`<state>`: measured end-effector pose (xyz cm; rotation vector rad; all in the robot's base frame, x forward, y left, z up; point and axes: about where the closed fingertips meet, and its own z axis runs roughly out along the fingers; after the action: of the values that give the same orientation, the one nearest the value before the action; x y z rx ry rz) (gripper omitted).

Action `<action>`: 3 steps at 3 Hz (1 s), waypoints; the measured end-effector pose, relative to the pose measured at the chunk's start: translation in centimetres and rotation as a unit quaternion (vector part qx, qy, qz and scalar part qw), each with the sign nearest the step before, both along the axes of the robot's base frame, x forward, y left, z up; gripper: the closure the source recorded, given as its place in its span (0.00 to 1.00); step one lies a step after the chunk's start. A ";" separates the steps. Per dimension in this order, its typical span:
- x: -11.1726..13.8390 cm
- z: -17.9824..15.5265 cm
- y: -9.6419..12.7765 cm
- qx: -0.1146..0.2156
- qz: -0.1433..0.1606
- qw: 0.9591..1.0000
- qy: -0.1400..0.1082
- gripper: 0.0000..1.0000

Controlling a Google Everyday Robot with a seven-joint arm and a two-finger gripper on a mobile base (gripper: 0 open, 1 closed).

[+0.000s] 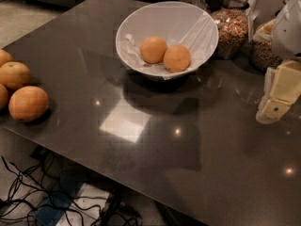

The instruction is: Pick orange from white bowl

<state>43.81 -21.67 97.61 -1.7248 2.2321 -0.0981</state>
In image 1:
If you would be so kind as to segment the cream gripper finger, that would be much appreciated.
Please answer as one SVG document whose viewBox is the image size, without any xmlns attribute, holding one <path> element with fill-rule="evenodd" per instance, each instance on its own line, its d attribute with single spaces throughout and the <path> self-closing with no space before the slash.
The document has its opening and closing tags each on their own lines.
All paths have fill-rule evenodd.
<svg viewBox="0 0 301 226">
<path fill-rule="evenodd" d="M 256 121 L 262 124 L 279 121 L 301 95 L 301 63 L 288 60 L 275 69 L 268 68 L 263 91 Z"/>
</svg>

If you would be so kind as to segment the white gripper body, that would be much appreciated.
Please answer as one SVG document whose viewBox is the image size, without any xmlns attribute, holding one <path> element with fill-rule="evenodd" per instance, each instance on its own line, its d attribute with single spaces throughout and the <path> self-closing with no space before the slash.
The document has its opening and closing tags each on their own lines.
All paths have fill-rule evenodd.
<svg viewBox="0 0 301 226">
<path fill-rule="evenodd" d="M 301 0 L 289 0 L 272 29 L 272 51 L 289 60 L 301 60 Z"/>
</svg>

